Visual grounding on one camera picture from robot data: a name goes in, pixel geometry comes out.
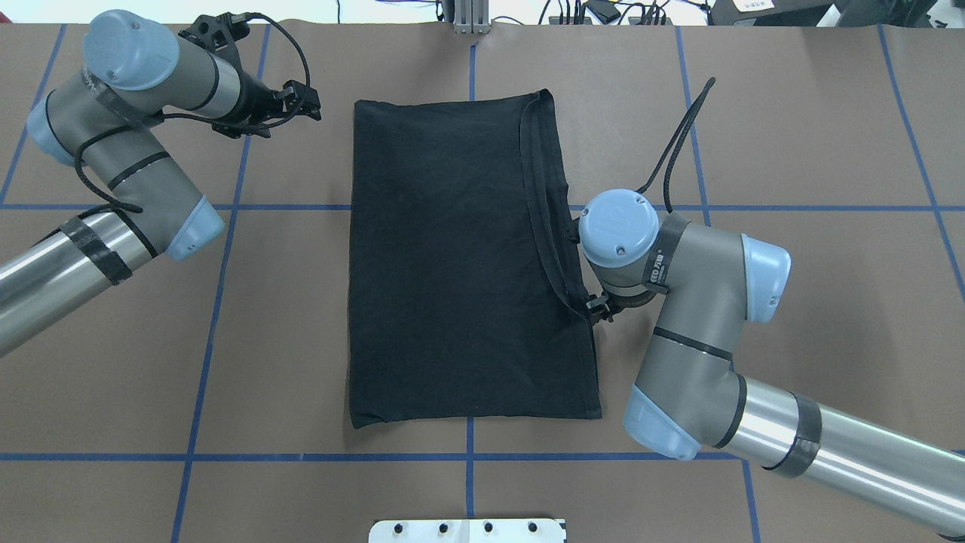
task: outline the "black band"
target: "black band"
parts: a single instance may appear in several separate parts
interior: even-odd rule
[[[197,111],[202,107],[205,107],[211,99],[214,98],[214,94],[218,92],[218,83],[221,82],[221,71],[218,70],[218,61],[214,60],[214,55],[208,53],[207,56],[211,57],[211,64],[214,66],[214,84],[211,85],[211,92],[207,93],[207,98],[198,105],[192,107],[191,109],[185,109],[185,111]]]
[[[160,153],[154,153],[154,154],[151,155],[150,157],[141,158],[141,159],[138,160],[137,162],[134,162],[134,163],[131,164],[130,166],[127,166],[127,168],[126,168],[123,172],[121,172],[121,173],[119,173],[118,175],[114,176],[114,179],[112,179],[112,180],[107,184],[107,188],[110,188],[111,190],[114,190],[114,189],[117,188],[117,186],[120,185],[125,179],[127,179],[128,177],[130,177],[130,176],[136,174],[137,172],[143,170],[148,164],[157,162],[157,161],[159,161],[159,160],[161,160],[161,159],[163,159],[163,158],[170,158],[170,157],[171,157],[171,155],[168,155],[168,152],[167,152],[167,151],[161,151]]]
[[[680,335],[676,332],[669,331],[668,329],[662,329],[660,327],[653,328],[653,335],[659,335],[660,337],[675,341],[681,345],[686,345],[691,349],[697,349],[698,351],[703,351],[713,357],[723,358],[728,362],[733,362],[733,353],[729,353],[723,349],[718,349],[713,345],[707,345],[706,343],[702,343],[692,337]]]
[[[130,219],[130,216],[128,216],[124,210],[114,210],[114,214],[116,214],[118,218],[127,225],[127,228],[130,228],[130,231],[134,233],[134,236],[140,240],[141,245],[148,250],[148,254],[150,254],[151,258],[157,258],[158,252],[157,249],[154,248],[154,244],[151,243],[151,240],[149,240],[148,237],[144,235],[144,232],[137,227],[137,224]]]
[[[794,444],[790,446],[790,450],[781,462],[770,468],[764,468],[787,478],[794,478],[804,473],[814,462],[814,457],[821,448],[820,406],[810,398],[797,394],[793,396],[797,401],[797,432],[794,435]]]
[[[80,71],[80,76],[84,79],[87,90],[94,94],[94,98],[100,105],[106,107],[111,113],[124,120],[124,123],[135,129],[151,129],[160,125],[163,121],[152,115],[147,115],[140,109],[127,103],[119,97],[114,89],[101,81],[96,75],[91,73],[85,66]]]
[[[60,229],[112,285],[117,286],[133,275],[121,255],[109,249],[97,232],[83,220],[74,217],[62,224]]]
[[[740,427],[740,419],[744,417],[744,408],[747,407],[747,381],[744,379],[744,376],[739,373],[737,374],[737,386],[739,387],[739,391],[737,392],[737,411],[733,412],[731,427],[727,429],[727,434],[724,434],[724,437],[714,445],[714,448],[724,448],[731,442],[734,435],[737,434],[737,428]]]
[[[670,292],[665,283],[670,262],[674,259],[674,251],[680,243],[683,230],[690,224],[690,219],[682,214],[669,214],[660,226],[657,239],[653,242],[647,257],[647,267],[644,268],[644,286],[653,292],[666,295]]]

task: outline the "blue joint cap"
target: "blue joint cap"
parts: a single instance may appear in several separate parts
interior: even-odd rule
[[[50,120],[47,117],[47,99],[49,98],[50,95],[47,94],[47,98],[38,102],[30,110],[30,115],[27,115],[27,133],[30,134],[30,139],[34,140],[37,147],[41,148],[41,151],[51,155],[65,166],[73,166],[73,155],[68,153],[67,149],[64,149],[64,146],[57,140],[57,136],[54,135],[54,131],[50,129]]]
[[[790,275],[790,254],[783,248],[741,234],[747,275],[747,320],[767,323],[774,317]]]
[[[657,407],[636,385],[623,416],[623,429],[637,443],[669,458],[693,460],[701,450],[690,434]]]
[[[626,188],[596,195],[580,216],[580,244],[601,268],[622,268],[643,258],[660,231],[657,211],[643,195]]]
[[[159,85],[178,65],[178,39],[164,25],[124,10],[104,12],[84,36],[91,73],[124,91]]]
[[[225,221],[221,220],[221,215],[211,207],[207,197],[202,196],[165,252],[180,262],[211,243],[224,230]]]

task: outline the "black towel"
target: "black towel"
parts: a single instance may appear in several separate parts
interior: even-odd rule
[[[600,418],[553,97],[355,104],[352,425]]]

